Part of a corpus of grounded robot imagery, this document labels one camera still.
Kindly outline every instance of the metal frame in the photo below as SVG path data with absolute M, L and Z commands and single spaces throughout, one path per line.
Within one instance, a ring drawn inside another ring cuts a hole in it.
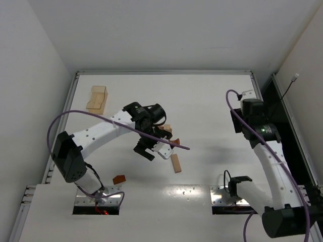
M 9 242 L 19 241 L 35 190 L 36 190 L 36 186 L 27 186 L 23 199 L 21 201 L 20 209 L 15 221 L 14 227 L 11 231 Z
M 260 91 L 256 76 L 254 75 L 254 73 L 250 74 L 250 78 L 251 78 L 251 82 L 252 82 L 252 85 L 253 85 L 254 92 L 256 93 L 256 97 L 263 101 L 261 91 Z
M 79 70 L 78 75 L 253 75 L 250 70 Z

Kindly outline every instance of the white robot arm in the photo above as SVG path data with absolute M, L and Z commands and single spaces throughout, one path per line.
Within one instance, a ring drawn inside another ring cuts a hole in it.
M 52 158 L 66 182 L 73 182 L 88 194 L 95 194 L 103 185 L 84 159 L 102 145 L 131 131 L 115 125 L 114 122 L 162 140 L 169 140 L 172 134 L 159 129 L 161 124 L 156 124 L 162 118 L 166 120 L 166 113 L 159 104 L 143 107 L 137 102 L 131 103 L 111 117 L 112 124 L 101 122 L 72 135 L 68 135 L 67 132 L 60 133 L 54 145 Z M 169 159 L 173 153 L 173 146 L 170 144 L 141 135 L 134 151 L 153 160 L 154 156 L 146 152 L 147 149 L 157 152 L 163 159 Z
M 320 212 L 316 206 L 307 206 L 305 200 L 299 196 L 299 190 L 295 188 L 294 183 L 286 173 L 286 171 L 289 172 L 288 167 L 286 165 L 283 167 L 268 148 L 260 142 L 259 138 L 265 140 L 282 163 L 286 163 L 280 135 L 275 125 L 268 120 L 264 102 L 256 99 L 253 90 L 238 95 L 238 98 L 241 100 L 241 108 L 231 109 L 235 131 L 236 133 L 243 133 L 259 158 L 270 186 L 271 196 L 260 190 L 247 176 L 230 178 L 229 193 L 231 197 L 245 199 L 261 216 L 263 227 L 269 237 L 304 234 L 308 231 L 306 230 L 307 208 L 310 226 L 315 223 Z M 251 132 L 246 127 L 247 125 L 260 137 Z

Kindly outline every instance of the wooden block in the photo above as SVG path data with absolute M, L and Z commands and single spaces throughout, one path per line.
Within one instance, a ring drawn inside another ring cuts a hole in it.
M 117 175 L 115 178 L 113 178 L 113 184 L 119 184 L 119 183 L 123 183 L 126 181 L 126 177 L 124 175 Z
M 164 125 L 164 130 L 170 130 L 171 129 L 171 125 Z
M 103 114 L 105 103 L 107 100 L 107 89 L 105 86 L 92 86 L 91 99 L 86 105 L 86 109 L 90 113 Z
M 171 160 L 172 160 L 172 163 L 173 163 L 174 172 L 175 173 L 182 172 L 180 161 L 178 159 L 177 154 L 171 155 Z
M 171 143 L 180 144 L 180 139 L 170 140 Z

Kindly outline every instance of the white tabletop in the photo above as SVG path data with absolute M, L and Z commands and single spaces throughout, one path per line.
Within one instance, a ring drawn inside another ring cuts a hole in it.
M 225 102 L 228 89 L 253 89 L 249 75 L 81 75 L 71 109 L 86 110 L 91 87 L 107 87 L 104 116 L 125 105 L 159 103 L 167 113 L 174 138 L 190 151 L 175 148 L 182 167 L 174 173 L 170 160 L 158 155 L 148 161 L 132 149 L 135 133 L 102 146 L 88 159 L 104 184 L 125 175 L 126 196 L 119 216 L 72 215 L 76 188 L 66 184 L 57 169 L 50 185 L 38 185 L 20 242 L 32 241 L 243 241 L 246 215 L 212 215 L 209 186 L 223 184 L 223 172 L 247 175 L 269 191 L 261 164 L 242 134 L 235 134 Z M 231 103 L 239 107 L 232 95 Z M 72 134 L 100 122 L 70 114 L 66 131 Z M 185 195 L 181 185 L 193 185 Z M 273 241 L 265 234 L 261 218 L 248 225 L 248 241 Z M 275 241 L 302 241 L 303 236 Z

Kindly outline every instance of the purple cable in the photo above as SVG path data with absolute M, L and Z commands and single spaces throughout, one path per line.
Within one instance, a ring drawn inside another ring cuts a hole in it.
M 108 195 L 104 195 L 104 196 L 94 196 L 92 194 L 89 194 L 88 192 L 86 192 L 83 188 L 81 188 L 80 186 L 77 186 L 77 188 L 82 192 L 84 193 L 85 195 L 87 195 L 88 197 L 90 198 L 95 198 L 95 199 L 101 199 L 101 198 L 109 198 L 111 196 L 114 196 L 114 195 L 118 195 L 118 194 L 122 194 L 122 197 L 121 197 L 121 201 L 119 203 L 119 207 L 121 206 L 122 202 L 123 202 L 123 199 L 125 198 L 125 192 L 123 191 L 120 191 L 120 192 L 116 192 L 116 193 L 112 193 L 112 194 L 108 194 Z
M 288 176 L 288 178 L 290 179 L 290 181 L 293 183 L 302 203 L 303 203 L 303 206 L 304 206 L 304 211 L 305 211 L 305 218 L 306 218 L 306 232 L 305 232 L 305 238 L 304 238 L 304 242 L 308 242 L 308 239 L 309 239 L 309 230 L 310 230 L 310 220 L 309 220 L 309 212 L 308 212 L 308 206 L 307 206 L 307 203 L 303 197 L 303 194 L 301 192 L 301 190 L 298 188 L 298 185 L 296 183 L 296 181 L 294 180 L 292 174 L 289 172 L 288 168 L 283 164 L 283 162 L 280 160 L 280 158 L 278 157 L 278 155 L 274 152 L 274 150 L 269 146 L 269 144 L 267 144 L 267 142 L 262 138 L 262 136 L 260 136 L 259 134 L 257 134 L 257 132 L 255 130 L 252 129 L 252 127 L 250 127 L 232 108 L 230 102 L 229 102 L 229 93 L 230 92 L 233 92 L 235 93 L 236 95 L 239 95 L 239 93 L 235 90 L 228 90 L 227 93 L 226 93 L 226 101 L 227 101 L 227 104 L 230 108 L 230 110 L 232 111 L 233 115 L 240 121 L 240 123 L 246 127 L 250 132 L 252 132 L 253 135 L 255 135 L 259 141 L 266 146 L 266 148 L 269 150 L 269 152 L 272 154 L 272 156 L 278 161 L 278 163 L 282 166 L 284 172 L 286 173 L 286 175 Z M 245 238 L 246 236 L 246 231 L 243 230 L 243 237 Z
M 252 213 L 250 213 L 249 216 L 246 219 L 246 222 L 244 223 L 244 226 L 243 226 L 243 241 L 244 242 L 247 242 L 246 232 L 247 232 L 248 222 L 251 219 L 252 215 L 255 214 L 255 213 L 256 213 L 256 211 L 253 211 Z
M 124 124 L 122 124 L 122 123 L 119 123 L 119 122 L 116 122 L 116 121 L 112 122 L 110 119 L 108 119 L 108 118 L 106 118 L 106 117 L 102 117 L 102 116 L 97 115 L 97 114 L 93 114 L 93 113 L 89 113 L 89 112 L 85 112 L 85 111 L 81 111 L 81 110 L 69 110 L 69 111 L 62 112 L 60 115 L 58 115 L 58 116 L 57 116 L 57 117 L 56 117 L 56 118 L 51 122 L 51 124 L 50 124 L 50 125 L 49 125 L 49 127 L 48 127 L 48 131 L 47 131 L 47 148 L 48 148 L 48 151 L 49 151 L 49 153 L 50 153 L 50 154 L 51 154 L 51 146 L 50 146 L 50 143 L 49 143 L 49 135 L 50 135 L 50 131 L 51 131 L 51 129 L 52 129 L 52 126 L 53 126 L 53 125 L 54 125 L 54 123 L 55 123 L 59 118 L 61 118 L 63 115 L 65 115 L 65 114 L 67 114 L 67 113 L 71 113 L 71 112 L 77 112 L 77 113 L 82 113 L 82 114 L 86 114 L 86 115 L 89 115 L 89 116 L 97 117 L 97 118 L 99 118 L 99 119 L 101 119 L 101 120 L 104 120 L 104 121 L 106 121 L 106 122 L 110 123 L 110 124 L 115 123 L 115 124 L 116 124 L 116 125 L 118 125 L 118 126 L 121 126 L 121 127 L 123 127 L 123 128 L 129 129 L 129 130 L 131 130 L 131 131 L 133 131 L 133 132 L 136 132 L 136 133 L 138 133 L 138 134 L 140 134 L 140 135 L 142 135 L 142 136 L 145 136 L 145 137 L 147 137 L 147 138 L 150 138 L 150 139 L 152 139 L 152 140 L 156 140 L 156 141 L 158 141 L 158 142 L 162 142 L 162 143 L 165 143 L 165 144 L 168 144 L 168 145 L 171 145 L 171 146 L 175 146 L 175 147 L 178 147 L 178 148 L 181 148 L 181 149 L 184 149 L 184 150 L 190 150 L 190 148 L 189 148 L 189 147 L 182 146 L 182 145 L 178 145 L 178 144 L 176 144 L 176 143 L 171 143 L 171 142 L 168 142 L 168 141 L 165 141 L 165 140 L 162 140 L 162 139 L 156 138 L 156 137 L 154 137 L 154 136 L 152 136 L 152 135 L 148 135 L 148 134 L 146 134 L 146 133 L 144 133 L 144 132 L 141 132 L 141 131 L 139 131 L 139 130 L 136 130 L 136 129 L 134 129 L 134 128 L 132 128 L 132 127 L 129 127 L 129 126 L 127 126 L 127 125 L 124 125 Z

